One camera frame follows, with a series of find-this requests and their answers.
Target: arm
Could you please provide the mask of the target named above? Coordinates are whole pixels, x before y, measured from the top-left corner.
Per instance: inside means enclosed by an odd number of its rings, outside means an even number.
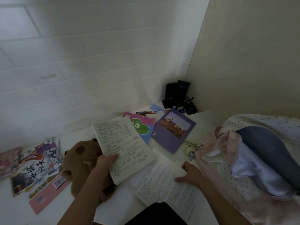
[[[92,225],[99,202],[100,188],[108,169],[119,155],[101,155],[79,195],[72,202],[57,225]]]
[[[214,185],[205,178],[197,167],[185,162],[182,168],[187,171],[186,176],[178,177],[175,181],[185,182],[200,189],[220,225],[251,225],[251,223],[217,191]]]

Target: brown plush toy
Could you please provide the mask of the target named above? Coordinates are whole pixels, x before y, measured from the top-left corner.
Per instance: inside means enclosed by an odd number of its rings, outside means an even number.
[[[72,181],[71,193],[76,197],[82,189],[91,171],[95,168],[98,157],[102,155],[97,139],[80,141],[65,152],[62,176]],[[107,201],[115,190],[113,180],[108,173],[100,189],[99,204]]]

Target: purple book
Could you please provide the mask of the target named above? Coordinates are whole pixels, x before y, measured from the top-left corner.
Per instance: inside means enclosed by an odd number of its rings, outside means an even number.
[[[156,122],[151,137],[168,151],[175,153],[195,125],[196,122],[171,108]]]

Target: white wall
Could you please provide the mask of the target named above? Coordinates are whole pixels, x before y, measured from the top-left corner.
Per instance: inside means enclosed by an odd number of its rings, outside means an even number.
[[[300,118],[300,0],[210,0],[186,79],[218,124],[242,113]]]
[[[0,0],[0,150],[151,105],[208,0]]]

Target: black speaker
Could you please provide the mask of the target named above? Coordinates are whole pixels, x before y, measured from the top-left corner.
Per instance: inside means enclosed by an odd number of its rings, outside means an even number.
[[[177,83],[167,84],[166,96],[163,100],[164,108],[168,109],[173,106],[179,106],[179,103],[185,99],[189,85],[189,82],[182,80],[178,80]]]

